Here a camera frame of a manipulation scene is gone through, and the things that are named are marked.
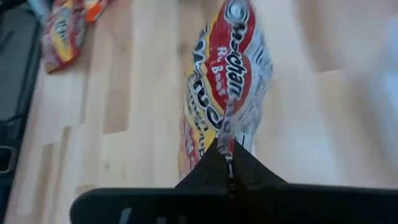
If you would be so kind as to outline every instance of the red label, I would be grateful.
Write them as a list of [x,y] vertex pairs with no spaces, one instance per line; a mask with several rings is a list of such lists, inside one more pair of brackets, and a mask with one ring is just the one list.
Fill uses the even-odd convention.
[[232,3],[234,1],[224,3],[213,24],[209,38],[210,56],[205,65],[213,97],[225,109],[229,90],[236,99],[235,112],[244,104],[251,87],[251,63],[244,51],[251,42],[256,19],[247,2],[246,7],[238,8],[241,9],[242,21],[229,21],[227,13],[237,11],[236,7],[231,6]]

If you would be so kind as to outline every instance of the red and yellow package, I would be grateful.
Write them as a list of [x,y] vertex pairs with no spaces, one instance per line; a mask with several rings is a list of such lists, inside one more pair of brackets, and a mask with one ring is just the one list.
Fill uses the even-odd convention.
[[49,73],[69,66],[79,55],[86,29],[83,0],[56,0],[42,37]]
[[214,138],[227,160],[235,138],[254,154],[272,62],[250,0],[226,0],[201,32],[185,72],[178,169],[183,179]]
[[109,0],[84,0],[86,9],[86,22],[95,22],[104,11]]

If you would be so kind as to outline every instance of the maruchan ramen package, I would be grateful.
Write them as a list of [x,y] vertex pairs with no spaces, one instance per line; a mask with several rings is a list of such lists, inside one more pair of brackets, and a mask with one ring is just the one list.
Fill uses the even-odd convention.
[[42,37],[49,73],[64,69],[80,55],[85,29],[83,0],[55,0]]
[[84,0],[84,6],[87,11],[86,22],[95,22],[104,11],[109,0]]
[[183,179],[214,138],[226,159],[233,138],[254,154],[272,63],[250,0],[226,0],[200,33],[185,72],[178,168]]

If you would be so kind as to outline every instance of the wooden floor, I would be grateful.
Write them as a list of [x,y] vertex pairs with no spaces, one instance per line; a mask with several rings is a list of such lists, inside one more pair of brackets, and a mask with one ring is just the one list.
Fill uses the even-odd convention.
[[[252,0],[275,74],[259,159],[289,182],[398,187],[367,79],[393,0]],[[173,187],[182,70],[216,0],[114,0],[70,69],[37,79],[7,224],[69,223],[97,187]]]

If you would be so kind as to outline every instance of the black object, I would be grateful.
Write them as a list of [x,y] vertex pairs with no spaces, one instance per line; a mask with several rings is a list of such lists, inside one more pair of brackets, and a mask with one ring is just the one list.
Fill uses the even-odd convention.
[[17,6],[21,2],[0,0],[0,223],[16,173],[41,54],[42,28],[27,3]]
[[398,223],[397,190],[288,184],[237,141],[227,164],[216,142],[174,189],[81,195],[70,210],[72,224]]

